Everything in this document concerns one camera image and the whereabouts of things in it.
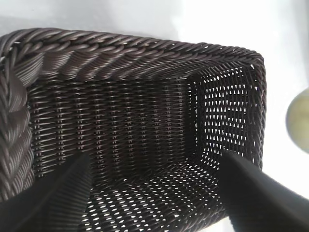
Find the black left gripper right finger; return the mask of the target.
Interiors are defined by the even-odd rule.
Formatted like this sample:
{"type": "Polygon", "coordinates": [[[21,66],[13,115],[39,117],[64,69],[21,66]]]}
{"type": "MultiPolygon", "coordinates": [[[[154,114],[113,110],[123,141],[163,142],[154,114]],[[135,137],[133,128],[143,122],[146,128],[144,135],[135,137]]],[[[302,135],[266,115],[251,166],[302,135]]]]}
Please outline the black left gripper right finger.
{"type": "Polygon", "coordinates": [[[234,151],[224,151],[218,187],[236,232],[307,232],[309,201],[234,151]]]}

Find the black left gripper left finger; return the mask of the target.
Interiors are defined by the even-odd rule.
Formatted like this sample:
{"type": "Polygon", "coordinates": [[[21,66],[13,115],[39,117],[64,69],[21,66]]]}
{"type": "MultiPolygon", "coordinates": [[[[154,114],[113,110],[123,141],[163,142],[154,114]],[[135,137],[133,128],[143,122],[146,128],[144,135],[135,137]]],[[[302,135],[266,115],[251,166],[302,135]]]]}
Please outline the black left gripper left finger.
{"type": "Polygon", "coordinates": [[[0,204],[2,232],[76,232],[92,187],[90,157],[69,157],[32,187],[0,204]]]}

